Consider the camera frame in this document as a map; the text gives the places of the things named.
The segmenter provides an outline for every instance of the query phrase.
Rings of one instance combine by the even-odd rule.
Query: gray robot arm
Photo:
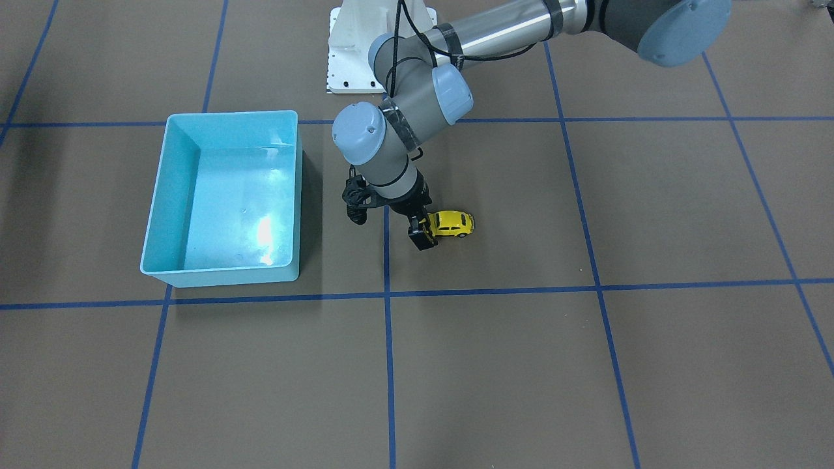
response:
[[[389,96],[379,106],[351,104],[333,125],[334,142],[352,170],[343,193],[349,217],[362,224],[367,209],[388,205],[409,218],[409,237],[419,249],[436,245],[426,224],[428,186],[409,154],[472,109],[464,68],[524,52],[560,33],[584,31],[604,33],[645,60],[674,67],[715,41],[730,5],[731,0],[515,0],[410,38],[380,36],[368,60]],[[403,13],[413,27],[407,9]]]

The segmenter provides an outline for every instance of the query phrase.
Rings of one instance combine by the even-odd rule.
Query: blue plastic bin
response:
[[[295,111],[168,118],[140,270],[178,288],[296,280]]]

